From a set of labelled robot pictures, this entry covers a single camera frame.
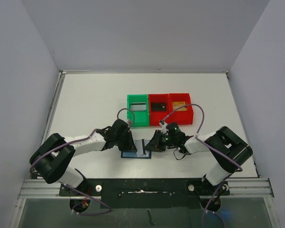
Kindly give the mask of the aluminium table edge rail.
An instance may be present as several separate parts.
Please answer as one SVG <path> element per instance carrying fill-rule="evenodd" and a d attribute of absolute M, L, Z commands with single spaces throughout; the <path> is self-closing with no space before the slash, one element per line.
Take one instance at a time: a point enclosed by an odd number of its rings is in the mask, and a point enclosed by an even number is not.
<path fill-rule="evenodd" d="M 56 87 L 55 87 L 53 99 L 52 99 L 52 102 L 51 102 L 51 105 L 50 105 L 50 109 L 49 109 L 49 112 L 48 112 L 45 129 L 43 131 L 43 135 L 42 135 L 42 139 L 41 139 L 41 143 L 40 144 L 42 144 L 45 141 L 45 139 L 48 136 L 49 131 L 51 129 L 51 125 L 52 125 L 52 122 L 53 122 L 53 118 L 54 118 L 56 107 L 57 107 L 57 104 L 58 104 L 58 101 L 59 101 L 60 93 L 61 93 L 61 90 L 62 90 L 62 87 L 63 87 L 65 76 L 67 74 L 71 74 L 71 73 L 74 73 L 74 71 L 66 71 L 66 70 L 60 70 L 59 71 L 57 84 L 56 84 Z M 11 217 L 11 221 L 9 223 L 9 228 L 17 228 L 19 226 L 25 203 L 26 203 L 26 199 L 21 199 L 20 198 L 20 194 L 18 194 L 17 202 L 16 202 L 16 205 L 15 205 L 12 217 Z"/>

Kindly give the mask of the black credit card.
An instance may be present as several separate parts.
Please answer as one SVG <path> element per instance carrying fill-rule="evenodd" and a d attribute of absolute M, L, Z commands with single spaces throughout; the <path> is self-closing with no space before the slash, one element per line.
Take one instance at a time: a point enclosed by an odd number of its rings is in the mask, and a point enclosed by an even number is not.
<path fill-rule="evenodd" d="M 152 102 L 151 103 L 151 111 L 152 112 L 166 112 L 167 111 L 167 105 L 166 105 L 166 103 Z"/>

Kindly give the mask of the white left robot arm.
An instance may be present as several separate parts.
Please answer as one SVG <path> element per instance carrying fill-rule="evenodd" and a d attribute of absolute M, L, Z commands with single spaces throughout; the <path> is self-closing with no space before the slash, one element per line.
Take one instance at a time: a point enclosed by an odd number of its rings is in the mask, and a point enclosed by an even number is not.
<path fill-rule="evenodd" d="M 82 195 L 87 190 L 87 183 L 83 174 L 69 166 L 72 158 L 115 146 L 120 151 L 136 152 L 131 126 L 131 120 L 117 119 L 112 126 L 94 129 L 89 135 L 63 137 L 54 133 L 31 156 L 29 172 L 42 177 L 48 184 L 68 185 L 76 195 Z"/>

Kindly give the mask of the middle red plastic bin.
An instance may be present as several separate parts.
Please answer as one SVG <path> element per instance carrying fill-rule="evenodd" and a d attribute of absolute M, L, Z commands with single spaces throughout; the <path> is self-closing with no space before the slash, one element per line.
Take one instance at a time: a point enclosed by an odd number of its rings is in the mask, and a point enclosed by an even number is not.
<path fill-rule="evenodd" d="M 169 105 L 169 95 L 168 94 L 148 94 L 148 98 L 149 98 L 150 126 L 158 126 L 160 120 L 166 117 L 171 111 L 171 107 Z M 152 112 L 151 111 L 152 102 L 166 103 L 167 111 L 166 112 Z"/>

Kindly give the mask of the green plastic bin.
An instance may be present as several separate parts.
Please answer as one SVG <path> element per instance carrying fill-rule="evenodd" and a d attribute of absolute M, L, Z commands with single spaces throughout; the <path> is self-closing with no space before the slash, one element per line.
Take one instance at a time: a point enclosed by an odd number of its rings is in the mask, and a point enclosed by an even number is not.
<path fill-rule="evenodd" d="M 130 109 L 130 103 L 141 103 L 145 102 L 147 110 L 144 112 L 134 112 L 134 124 L 133 127 L 148 127 L 150 126 L 149 120 L 149 98 L 147 94 L 140 95 L 127 95 L 127 108 Z"/>

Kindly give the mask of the blue leather card holder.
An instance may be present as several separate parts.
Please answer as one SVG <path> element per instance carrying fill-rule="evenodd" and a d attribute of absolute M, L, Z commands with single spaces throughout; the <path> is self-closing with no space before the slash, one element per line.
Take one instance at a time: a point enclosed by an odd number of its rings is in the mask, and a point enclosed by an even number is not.
<path fill-rule="evenodd" d="M 144 139 L 144 146 L 149 143 L 149 140 Z M 152 152 L 145 149 L 146 155 L 144 157 L 136 157 L 136 152 L 121 152 L 121 158 L 123 159 L 151 159 Z"/>

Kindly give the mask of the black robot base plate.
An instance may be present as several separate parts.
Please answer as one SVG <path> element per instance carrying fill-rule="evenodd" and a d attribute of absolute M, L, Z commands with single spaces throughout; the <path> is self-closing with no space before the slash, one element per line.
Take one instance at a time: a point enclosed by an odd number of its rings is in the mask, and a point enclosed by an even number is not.
<path fill-rule="evenodd" d="M 61 197 L 70 197 L 70 207 L 83 212 L 92 196 L 102 203 L 101 209 L 169 209 L 185 207 L 219 208 L 220 198 L 230 195 L 227 181 L 213 186 L 205 178 L 87 179 L 76 190 L 61 185 Z"/>

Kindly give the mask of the right red plastic bin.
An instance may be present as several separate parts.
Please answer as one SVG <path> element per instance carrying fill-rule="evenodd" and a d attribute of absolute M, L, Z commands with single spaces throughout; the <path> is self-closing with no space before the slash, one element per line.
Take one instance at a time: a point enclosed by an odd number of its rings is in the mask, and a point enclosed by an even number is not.
<path fill-rule="evenodd" d="M 174 93 L 169 94 L 169 99 L 173 101 L 184 101 L 187 104 L 191 104 L 191 98 L 189 93 Z M 178 125 L 191 125 L 193 123 L 194 111 L 192 106 L 187 106 L 187 111 L 176 111 L 170 115 L 167 119 L 168 123 L 176 122 Z"/>

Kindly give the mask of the gold credit card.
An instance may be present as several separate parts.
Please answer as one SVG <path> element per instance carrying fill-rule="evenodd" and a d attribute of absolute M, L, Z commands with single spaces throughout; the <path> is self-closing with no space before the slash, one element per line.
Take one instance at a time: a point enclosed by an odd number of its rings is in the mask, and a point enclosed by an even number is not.
<path fill-rule="evenodd" d="M 173 101 L 172 108 L 174 111 L 187 111 L 186 103 L 184 101 Z"/>

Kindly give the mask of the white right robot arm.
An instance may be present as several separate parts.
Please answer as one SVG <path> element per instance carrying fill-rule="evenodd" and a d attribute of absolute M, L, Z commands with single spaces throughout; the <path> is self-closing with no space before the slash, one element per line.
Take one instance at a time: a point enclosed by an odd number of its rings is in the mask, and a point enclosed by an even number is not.
<path fill-rule="evenodd" d="M 156 130 L 145 149 L 151 152 L 177 149 L 185 156 L 211 152 L 217 163 L 202 182 L 203 191 L 207 194 L 213 194 L 222 181 L 242 171 L 242 165 L 253 155 L 251 147 L 226 126 L 206 135 L 189 136 L 176 123 L 167 125 L 166 132 Z"/>

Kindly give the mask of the red plastic bin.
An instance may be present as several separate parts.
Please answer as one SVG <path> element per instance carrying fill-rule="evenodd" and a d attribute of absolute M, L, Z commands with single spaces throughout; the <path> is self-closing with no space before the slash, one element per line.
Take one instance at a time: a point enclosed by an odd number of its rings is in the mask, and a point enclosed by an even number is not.
<path fill-rule="evenodd" d="M 171 107 L 169 105 L 169 95 L 168 94 L 148 94 L 148 98 L 149 98 L 150 126 L 158 126 L 160 120 L 166 117 L 171 111 Z M 152 102 L 166 103 L 167 111 L 166 112 L 152 112 L 151 111 Z"/>
<path fill-rule="evenodd" d="M 169 94 L 169 99 L 173 101 L 184 101 L 187 104 L 191 104 L 191 98 L 189 93 L 174 93 Z M 191 125 L 193 123 L 194 111 L 192 106 L 187 106 L 187 111 L 176 111 L 170 115 L 167 119 L 168 123 L 176 122 L 178 125 Z"/>

